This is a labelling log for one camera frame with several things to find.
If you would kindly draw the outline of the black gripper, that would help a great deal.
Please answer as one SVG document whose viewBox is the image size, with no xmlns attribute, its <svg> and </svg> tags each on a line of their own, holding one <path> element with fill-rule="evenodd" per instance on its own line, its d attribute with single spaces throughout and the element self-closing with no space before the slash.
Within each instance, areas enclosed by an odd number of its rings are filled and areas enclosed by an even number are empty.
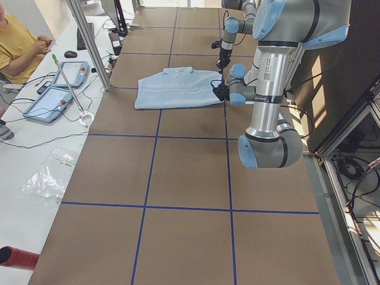
<svg viewBox="0 0 380 285">
<path fill-rule="evenodd" d="M 228 86 L 221 82 L 217 87 L 212 85 L 214 95 L 221 101 L 230 101 L 230 92 Z"/>
<path fill-rule="evenodd" d="M 220 49 L 219 59 L 216 62 L 218 73 L 222 74 L 225 67 L 228 66 L 231 59 L 232 50 L 231 49 Z"/>
</svg>

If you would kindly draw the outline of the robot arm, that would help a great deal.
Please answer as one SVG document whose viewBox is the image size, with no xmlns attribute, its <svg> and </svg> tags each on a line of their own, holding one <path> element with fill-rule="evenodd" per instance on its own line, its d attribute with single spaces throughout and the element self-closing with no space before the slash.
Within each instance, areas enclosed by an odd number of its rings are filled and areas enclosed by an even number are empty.
<svg viewBox="0 0 380 285">
<path fill-rule="evenodd" d="M 343 42 L 349 30 L 350 1 L 223 1 L 225 9 L 244 13 L 243 20 L 228 17 L 219 49 L 219 71 L 229 69 L 214 88 L 220 100 L 234 106 L 253 104 L 251 124 L 239 137 L 242 164 L 250 168 L 288 167 L 302 153 L 299 134 L 280 112 L 292 53 L 326 48 Z M 231 64 L 237 34 L 257 42 L 252 69 Z"/>
<path fill-rule="evenodd" d="M 216 62 L 218 72 L 223 73 L 224 69 L 230 63 L 232 50 L 236 45 L 236 36 L 241 34 L 252 34 L 253 24 L 257 14 L 257 2 L 256 1 L 222 1 L 221 5 L 225 9 L 242 11 L 244 18 L 239 20 L 236 17 L 228 16 L 224 20 L 224 34 L 223 37 L 211 44 L 212 49 L 219 49 L 219 59 Z"/>
</svg>

